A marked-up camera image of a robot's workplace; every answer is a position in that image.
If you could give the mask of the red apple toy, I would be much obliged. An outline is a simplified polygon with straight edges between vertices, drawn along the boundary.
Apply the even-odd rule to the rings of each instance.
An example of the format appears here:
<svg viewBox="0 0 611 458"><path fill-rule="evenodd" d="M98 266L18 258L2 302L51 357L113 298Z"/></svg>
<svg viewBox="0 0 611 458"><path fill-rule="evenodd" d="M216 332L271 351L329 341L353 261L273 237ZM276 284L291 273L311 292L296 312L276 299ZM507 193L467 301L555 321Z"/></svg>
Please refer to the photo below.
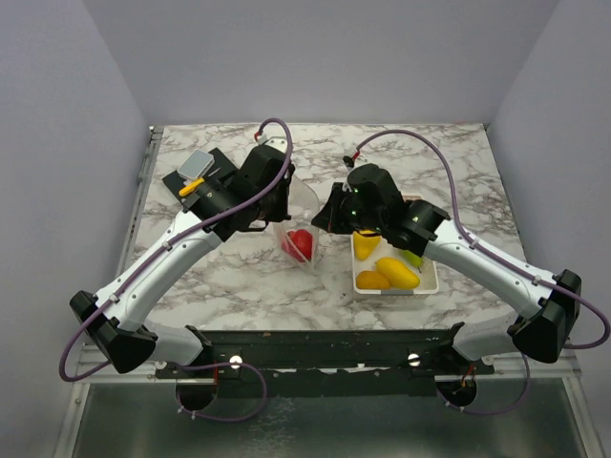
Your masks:
<svg viewBox="0 0 611 458"><path fill-rule="evenodd" d="M313 246L314 238L306 229L288 231L281 243L281 248L298 262L312 260Z"/></svg>

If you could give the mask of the clear zip top bag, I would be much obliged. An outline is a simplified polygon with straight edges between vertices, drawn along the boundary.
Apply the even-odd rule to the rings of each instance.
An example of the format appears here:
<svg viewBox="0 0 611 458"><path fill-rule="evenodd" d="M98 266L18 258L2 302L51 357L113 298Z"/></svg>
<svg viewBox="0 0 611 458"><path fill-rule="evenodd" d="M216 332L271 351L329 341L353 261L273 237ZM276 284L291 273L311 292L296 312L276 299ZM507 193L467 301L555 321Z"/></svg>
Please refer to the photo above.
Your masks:
<svg viewBox="0 0 611 458"><path fill-rule="evenodd" d="M272 224L284 258L311 274L316 269L319 241L319 229L311 221L320 210L315 191L294 175L289 186L288 219Z"/></svg>

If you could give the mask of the yellow lemon toy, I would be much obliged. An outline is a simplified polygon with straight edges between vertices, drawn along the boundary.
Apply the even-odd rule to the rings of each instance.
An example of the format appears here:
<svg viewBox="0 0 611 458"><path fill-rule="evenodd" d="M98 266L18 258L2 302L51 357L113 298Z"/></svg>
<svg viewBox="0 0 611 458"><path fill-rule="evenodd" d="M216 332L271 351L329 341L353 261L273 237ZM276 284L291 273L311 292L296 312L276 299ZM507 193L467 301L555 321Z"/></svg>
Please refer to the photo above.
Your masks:
<svg viewBox="0 0 611 458"><path fill-rule="evenodd" d="M390 285L397 289L413 290L420 279L402 261L394 258L381 258L376 263L376 271L383 275Z"/></svg>

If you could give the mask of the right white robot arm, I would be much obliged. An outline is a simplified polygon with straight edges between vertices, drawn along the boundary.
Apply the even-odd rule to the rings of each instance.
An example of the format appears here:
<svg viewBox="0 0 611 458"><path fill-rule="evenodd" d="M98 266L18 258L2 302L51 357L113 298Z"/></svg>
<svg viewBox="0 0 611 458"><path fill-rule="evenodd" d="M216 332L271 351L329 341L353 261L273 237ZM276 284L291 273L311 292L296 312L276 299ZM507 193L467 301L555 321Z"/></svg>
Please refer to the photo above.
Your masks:
<svg viewBox="0 0 611 458"><path fill-rule="evenodd" d="M580 277L527 266L489 243L459 230L455 219L423 199L404 198L390 173L374 164L353 169L336 182L312 225L330 234L369 230L398 249L459 272L508 303L507 315L460 324L453 341L438 350L448 372L472 361L520 352L546 364L558 360L579 315Z"/></svg>

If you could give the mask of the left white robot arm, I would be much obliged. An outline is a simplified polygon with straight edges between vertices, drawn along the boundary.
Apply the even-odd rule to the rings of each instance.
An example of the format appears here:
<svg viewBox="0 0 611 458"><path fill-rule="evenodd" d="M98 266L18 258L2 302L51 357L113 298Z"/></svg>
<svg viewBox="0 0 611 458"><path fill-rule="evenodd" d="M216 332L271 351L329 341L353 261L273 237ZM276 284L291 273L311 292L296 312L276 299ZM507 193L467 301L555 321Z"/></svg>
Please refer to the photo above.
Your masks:
<svg viewBox="0 0 611 458"><path fill-rule="evenodd" d="M193 326L153 323L161 297L200 259L237 232L288 219L287 142L273 137L255 146L241 167L225 161L183 201L168 229L115 281L96 293L77 292L70 307L109 364L128 373L148 361L176 363L204 374L211 343Z"/></svg>

